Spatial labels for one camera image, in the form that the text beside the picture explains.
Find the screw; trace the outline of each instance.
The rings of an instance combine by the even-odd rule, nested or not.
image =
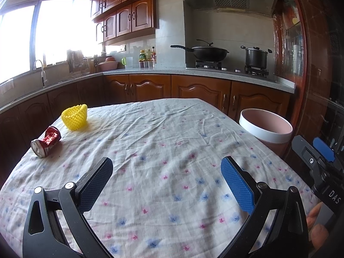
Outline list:
[[[36,187],[35,190],[34,190],[34,192],[35,192],[36,194],[38,194],[38,193],[41,192],[41,191],[42,191],[42,187],[40,187],[40,186]]]
[[[265,182],[258,182],[258,187],[260,189],[266,189],[268,188],[268,185]]]
[[[65,185],[66,189],[71,189],[73,187],[74,187],[74,182],[67,182],[66,185]]]
[[[297,193],[299,190],[295,186],[290,186],[290,191]]]

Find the human hand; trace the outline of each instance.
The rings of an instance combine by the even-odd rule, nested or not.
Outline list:
[[[329,232],[326,230],[325,226],[321,224],[317,224],[314,226],[314,223],[316,221],[316,218],[319,215],[322,204],[323,204],[322,202],[318,203],[309,212],[308,217],[307,217],[307,227],[308,227],[308,230],[312,229],[311,240],[316,250],[318,250],[324,244],[327,237],[329,236]]]

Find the countertop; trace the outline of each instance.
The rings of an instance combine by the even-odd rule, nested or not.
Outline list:
[[[5,112],[6,110],[26,101],[29,100],[35,96],[38,96],[40,94],[43,94],[45,92],[54,90],[56,88],[68,85],[73,82],[78,82],[81,80],[89,79],[98,77],[101,75],[126,75],[126,74],[167,74],[167,75],[198,75],[198,76],[204,76],[204,77],[213,77],[213,78],[222,78],[222,79],[229,79],[234,81],[241,81],[241,82],[247,82],[247,83],[253,83],[261,86],[266,86],[274,89],[278,89],[281,91],[285,91],[288,93],[294,93],[295,92],[295,84],[291,81],[288,81],[286,79],[276,77],[276,82],[271,82],[264,79],[259,79],[255,77],[249,77],[243,74],[238,74],[235,72],[228,72],[228,71],[209,71],[209,70],[201,70],[196,68],[132,68],[132,69],[118,69],[118,70],[112,70],[107,72],[100,72],[96,74],[89,74],[89,75],[83,75],[78,78],[69,79],[63,82],[59,82],[56,84],[53,84],[51,86],[48,86],[46,88],[42,88],[38,91],[35,91],[31,94],[28,94],[26,96],[23,96],[22,98],[18,98],[17,100],[14,100],[11,103],[8,103],[7,105],[4,105],[3,107],[0,107],[0,114]]]

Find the stainless steel pot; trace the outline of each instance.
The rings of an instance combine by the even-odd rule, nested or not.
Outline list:
[[[208,44],[208,46],[195,46],[193,48],[187,48],[180,45],[171,45],[171,47],[178,47],[184,49],[185,51],[193,52],[198,60],[210,62],[222,61],[223,59],[225,59],[227,53],[229,53],[226,49],[212,46],[213,43],[208,43],[205,40],[200,41],[204,41]]]
[[[272,53],[272,50],[263,51],[259,47],[246,48],[241,46],[240,48],[246,51],[245,65],[248,67],[255,67],[259,69],[266,69],[268,53]]]

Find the window frame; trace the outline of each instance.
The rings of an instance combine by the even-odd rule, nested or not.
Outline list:
[[[33,69],[34,63],[36,61],[36,30],[37,30],[37,22],[38,22],[38,15],[40,13],[40,8],[41,8],[41,4],[42,1],[48,1],[48,0],[30,0],[30,1],[24,1],[24,2],[20,2],[14,5],[11,5],[9,7],[2,7],[0,9],[0,15],[4,16],[6,13],[14,11],[16,9],[20,9],[20,8],[24,8],[24,7],[29,7],[29,6],[35,6],[34,10],[33,10],[33,14],[32,14],[32,21],[31,21],[31,30],[30,30],[30,45],[29,45],[29,59],[30,59],[30,70],[23,72],[19,75],[16,75],[14,77],[11,77],[9,79],[16,79],[19,77],[23,77],[23,76],[27,76],[30,74],[34,74],[37,72],[41,71],[41,68],[37,68],[36,70]]]

